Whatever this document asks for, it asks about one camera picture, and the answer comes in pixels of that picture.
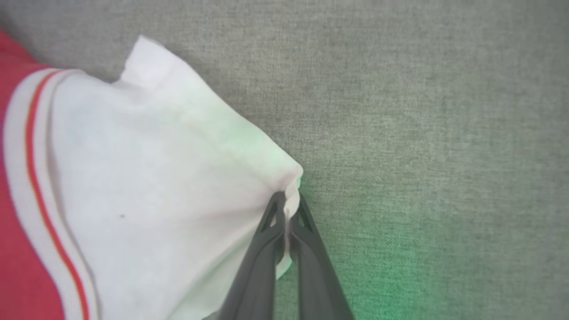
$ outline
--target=gray upholstery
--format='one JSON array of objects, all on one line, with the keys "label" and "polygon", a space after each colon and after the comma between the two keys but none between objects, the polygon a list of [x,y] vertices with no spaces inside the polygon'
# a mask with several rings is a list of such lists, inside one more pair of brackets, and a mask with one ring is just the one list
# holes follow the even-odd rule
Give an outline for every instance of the gray upholstery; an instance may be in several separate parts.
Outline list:
[{"label": "gray upholstery", "polygon": [[357,319],[567,319],[569,2],[482,2],[3,0],[0,27],[105,80],[138,34],[189,62],[303,165]]}]

